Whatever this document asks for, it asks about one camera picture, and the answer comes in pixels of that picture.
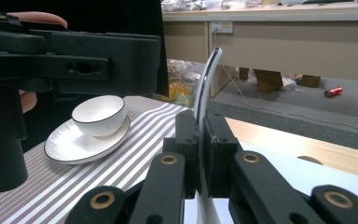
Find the plate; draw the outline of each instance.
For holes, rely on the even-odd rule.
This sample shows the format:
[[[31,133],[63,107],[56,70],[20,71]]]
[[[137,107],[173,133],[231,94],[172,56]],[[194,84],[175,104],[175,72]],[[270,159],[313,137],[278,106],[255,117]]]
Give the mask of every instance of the plate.
[[[116,133],[107,137],[83,134],[72,119],[67,120],[48,137],[45,153],[52,160],[65,164],[81,164],[98,160],[114,151],[126,138],[130,129],[126,119]]]

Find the red object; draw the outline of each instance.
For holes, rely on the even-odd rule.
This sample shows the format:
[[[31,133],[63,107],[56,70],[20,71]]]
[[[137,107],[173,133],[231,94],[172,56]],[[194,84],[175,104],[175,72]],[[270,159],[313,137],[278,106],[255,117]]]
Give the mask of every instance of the red object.
[[[342,93],[342,87],[335,87],[334,89],[328,90],[324,92],[324,96],[325,97],[332,97],[335,95],[339,95],[340,93]]]

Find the human hand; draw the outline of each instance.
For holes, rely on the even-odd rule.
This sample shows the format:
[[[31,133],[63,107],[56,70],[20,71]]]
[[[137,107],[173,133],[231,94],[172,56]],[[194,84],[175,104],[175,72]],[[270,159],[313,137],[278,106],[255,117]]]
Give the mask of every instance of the human hand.
[[[7,13],[19,18],[20,21],[40,21],[40,22],[51,22],[51,23],[58,23],[64,27],[67,27],[67,22],[56,15],[45,13],[45,12],[13,12]],[[36,94],[34,92],[27,92],[27,91],[19,91],[19,95],[21,98],[21,106],[22,112],[25,113],[36,105]]]

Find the cardboard box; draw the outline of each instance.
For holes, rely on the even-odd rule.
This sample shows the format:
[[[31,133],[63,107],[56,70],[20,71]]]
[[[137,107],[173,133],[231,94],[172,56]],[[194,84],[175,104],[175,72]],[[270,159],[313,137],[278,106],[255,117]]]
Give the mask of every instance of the cardboard box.
[[[321,84],[321,77],[295,74],[295,81],[301,86],[319,87],[319,84]]]
[[[243,68],[243,67],[239,68],[240,80],[248,80],[248,77],[249,77],[248,71],[249,71],[249,68]]]
[[[280,72],[254,69],[258,89],[262,92],[275,91],[283,86]]]
[[[217,65],[212,78],[209,96],[215,97],[215,95],[220,92],[228,84],[229,81],[231,81],[230,77],[233,78],[236,74],[237,71],[236,67],[234,66]]]

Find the black plastic part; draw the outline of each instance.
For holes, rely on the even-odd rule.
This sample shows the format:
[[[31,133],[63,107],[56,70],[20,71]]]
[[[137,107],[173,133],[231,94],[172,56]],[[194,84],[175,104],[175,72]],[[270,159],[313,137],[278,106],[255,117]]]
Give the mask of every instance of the black plastic part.
[[[183,223],[185,158],[178,153],[155,156],[130,223]]]
[[[20,140],[3,132],[0,126],[0,192],[18,187],[27,178]]]
[[[19,90],[2,85],[0,85],[0,127],[3,128],[3,132],[15,138],[23,140],[27,137]]]
[[[198,166],[199,126],[192,110],[185,110],[175,117],[175,138],[165,138],[163,152],[176,152],[186,158],[186,199],[193,199],[200,184]]]
[[[106,35],[120,37],[120,38],[130,38],[130,39],[149,39],[149,40],[158,40],[159,43],[161,43],[161,38],[156,35],[131,35],[131,34],[121,34],[121,33],[106,33]],[[161,45],[158,45],[158,57],[157,59],[157,65],[160,66],[160,53],[161,53]]]
[[[257,220],[255,215],[252,213],[252,210],[246,210],[245,207],[233,202],[232,200],[228,201],[228,210],[231,214],[232,221],[235,224],[255,224]]]
[[[234,155],[241,150],[226,119],[219,114],[208,114],[204,119],[204,161],[208,195],[228,198],[232,176],[230,164]]]
[[[337,186],[312,190],[310,205],[326,223],[358,223],[358,196]]]
[[[133,186],[132,188],[125,191],[126,195],[126,223],[130,221],[131,214],[135,208],[136,202],[138,201],[139,194],[141,193],[142,186],[144,185],[144,180]]]
[[[232,174],[257,223],[324,223],[263,155],[238,152]]]
[[[59,32],[52,34],[54,52],[112,60],[107,81],[61,78],[60,91],[85,94],[143,95],[156,91],[159,38],[146,39]]]
[[[12,53],[46,53],[46,41],[43,36],[27,35],[0,31],[0,50]]]
[[[79,94],[77,93],[64,93],[61,92],[58,87],[58,81],[56,78],[51,80],[52,88],[52,96],[54,102],[64,102],[64,101],[73,101],[79,98]]]
[[[121,189],[100,186],[84,194],[69,213],[66,224],[125,223],[126,196]]]
[[[21,25],[13,22],[0,21],[0,31],[11,33],[28,33],[29,30],[67,31],[58,23],[22,21]]]
[[[111,62],[106,58],[0,53],[0,79],[55,77],[106,82]]]
[[[1,79],[3,86],[13,87],[22,91],[44,92],[51,91],[51,78],[48,77],[23,77],[12,79]]]

